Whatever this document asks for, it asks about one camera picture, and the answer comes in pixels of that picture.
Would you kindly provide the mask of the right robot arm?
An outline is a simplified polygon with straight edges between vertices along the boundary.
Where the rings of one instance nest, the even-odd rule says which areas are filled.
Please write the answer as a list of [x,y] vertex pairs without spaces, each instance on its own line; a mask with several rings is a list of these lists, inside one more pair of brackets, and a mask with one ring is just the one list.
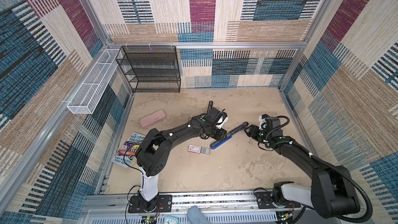
[[290,122],[281,123],[281,116],[262,115],[260,125],[244,129],[259,148],[274,151],[292,161],[310,179],[310,187],[302,187],[292,181],[274,184],[271,199],[276,207],[285,207],[297,202],[309,207],[323,218],[336,217],[352,223],[368,220],[373,212],[372,204],[363,189],[351,178],[343,166],[334,166],[283,134],[282,128]]

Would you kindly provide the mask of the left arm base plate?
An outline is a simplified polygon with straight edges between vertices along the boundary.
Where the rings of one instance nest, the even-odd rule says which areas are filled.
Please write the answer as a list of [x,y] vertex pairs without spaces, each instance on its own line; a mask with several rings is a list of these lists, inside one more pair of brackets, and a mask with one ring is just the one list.
[[157,195],[152,200],[146,201],[141,194],[138,194],[129,199],[127,212],[129,214],[157,213],[158,211],[168,213],[171,212],[172,203],[172,195]]

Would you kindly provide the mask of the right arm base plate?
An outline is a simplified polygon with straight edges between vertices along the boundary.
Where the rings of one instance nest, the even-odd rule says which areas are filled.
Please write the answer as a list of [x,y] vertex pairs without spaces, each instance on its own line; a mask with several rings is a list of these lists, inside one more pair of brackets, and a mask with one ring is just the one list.
[[264,190],[254,191],[256,197],[257,205],[259,209],[302,209],[302,205],[297,202],[286,202],[282,205],[277,205],[273,202],[271,193]]

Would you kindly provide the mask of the red white staple box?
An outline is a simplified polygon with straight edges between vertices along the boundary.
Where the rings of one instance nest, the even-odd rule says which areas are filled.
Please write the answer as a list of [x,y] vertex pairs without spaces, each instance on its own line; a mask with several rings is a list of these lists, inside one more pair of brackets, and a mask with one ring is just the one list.
[[196,146],[196,145],[189,145],[188,152],[201,153],[202,152],[202,147],[201,146]]

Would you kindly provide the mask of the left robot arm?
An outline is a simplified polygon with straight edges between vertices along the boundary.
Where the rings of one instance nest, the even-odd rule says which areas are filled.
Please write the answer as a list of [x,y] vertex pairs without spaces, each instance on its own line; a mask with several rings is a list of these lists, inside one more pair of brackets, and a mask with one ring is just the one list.
[[170,152],[183,142],[200,137],[223,140],[227,132],[223,125],[228,115],[213,107],[208,113],[193,116],[182,125],[169,130],[151,129],[135,153],[136,163],[143,173],[139,199],[146,205],[158,197],[158,174],[165,168]]

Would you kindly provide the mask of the black stapler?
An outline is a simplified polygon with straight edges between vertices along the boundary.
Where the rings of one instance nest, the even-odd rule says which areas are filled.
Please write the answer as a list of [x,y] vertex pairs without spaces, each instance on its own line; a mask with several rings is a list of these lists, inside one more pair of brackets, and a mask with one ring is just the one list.
[[209,101],[208,108],[207,108],[207,113],[209,113],[211,111],[211,109],[213,107],[213,103],[214,103],[213,101]]

